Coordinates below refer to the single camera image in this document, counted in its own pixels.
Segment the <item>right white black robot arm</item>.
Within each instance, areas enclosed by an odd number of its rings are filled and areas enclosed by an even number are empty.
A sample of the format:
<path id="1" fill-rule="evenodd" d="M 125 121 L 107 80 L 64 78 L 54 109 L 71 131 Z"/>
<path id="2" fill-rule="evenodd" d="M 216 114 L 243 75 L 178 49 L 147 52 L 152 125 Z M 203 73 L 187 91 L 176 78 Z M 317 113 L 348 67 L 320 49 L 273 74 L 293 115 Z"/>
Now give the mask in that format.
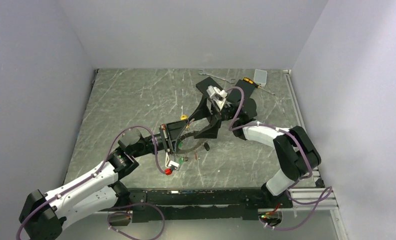
<path id="1" fill-rule="evenodd" d="M 207 107 L 208 97 L 203 96 L 189 120 L 207 118 L 209 125 L 195 135 L 196 139 L 215 139 L 223 121 L 230 120 L 229 130 L 245 141 L 254 141 L 273 148 L 277 154 L 280 170 L 261 187 L 262 203 L 272 208 L 286 192 L 303 178 L 312 175 L 321 163 L 321 157 L 306 131 L 301 126 L 278 128 L 255 119 L 256 103 L 245 98 L 219 107 L 219 100 Z"/>

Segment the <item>black key tag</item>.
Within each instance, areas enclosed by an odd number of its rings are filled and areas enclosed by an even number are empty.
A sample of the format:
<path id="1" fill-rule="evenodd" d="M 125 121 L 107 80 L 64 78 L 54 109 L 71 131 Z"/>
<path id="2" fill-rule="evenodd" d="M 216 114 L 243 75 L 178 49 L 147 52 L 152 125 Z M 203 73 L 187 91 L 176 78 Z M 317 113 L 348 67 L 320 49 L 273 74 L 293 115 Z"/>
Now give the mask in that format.
<path id="1" fill-rule="evenodd" d="M 209 144 L 205 142 L 205 143 L 204 143 L 204 148 L 205 148 L 207 151 L 209 151 L 209 150 L 210 150 Z"/>

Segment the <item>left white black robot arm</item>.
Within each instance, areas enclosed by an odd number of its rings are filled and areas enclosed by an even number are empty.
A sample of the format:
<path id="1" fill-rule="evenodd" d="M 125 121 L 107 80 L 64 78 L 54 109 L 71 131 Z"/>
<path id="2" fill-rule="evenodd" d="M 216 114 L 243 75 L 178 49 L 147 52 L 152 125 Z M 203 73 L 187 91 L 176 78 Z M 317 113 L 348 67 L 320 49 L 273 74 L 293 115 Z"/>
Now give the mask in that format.
<path id="1" fill-rule="evenodd" d="M 26 232 L 31 240 L 54 240 L 73 223 L 96 211 L 128 206 L 129 193 L 120 182 L 138 167 L 135 159 L 166 150 L 171 153 L 189 120 L 164 123 L 159 133 L 144 125 L 122 130 L 113 140 L 104 159 L 71 182 L 47 192 L 29 193 L 19 216 L 16 239 Z"/>

